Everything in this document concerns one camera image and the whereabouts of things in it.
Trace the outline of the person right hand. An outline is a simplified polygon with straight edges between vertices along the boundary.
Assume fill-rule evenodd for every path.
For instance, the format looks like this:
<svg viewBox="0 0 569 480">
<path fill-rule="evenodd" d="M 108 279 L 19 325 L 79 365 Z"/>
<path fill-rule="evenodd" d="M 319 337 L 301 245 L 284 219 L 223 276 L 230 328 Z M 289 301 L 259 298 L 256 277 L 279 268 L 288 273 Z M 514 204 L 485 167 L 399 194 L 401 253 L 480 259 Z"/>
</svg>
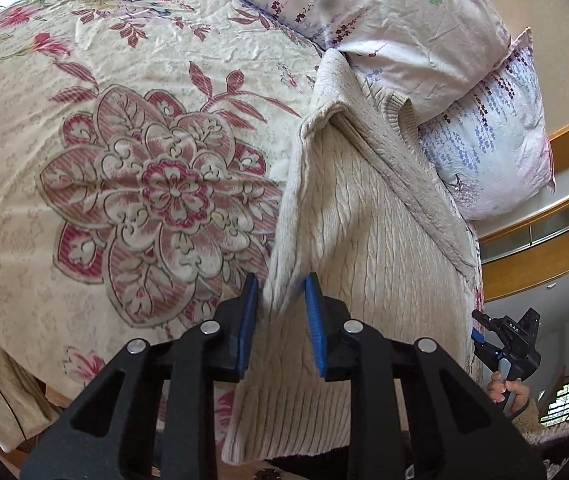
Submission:
<svg viewBox="0 0 569 480">
<path fill-rule="evenodd" d="M 521 380 L 509 382 L 509 380 L 501 378 L 500 372 L 496 372 L 491 376 L 486 392 L 489 398 L 496 404 L 511 401 L 511 416 L 516 416 L 529 405 L 529 386 L 521 382 Z"/>
</svg>

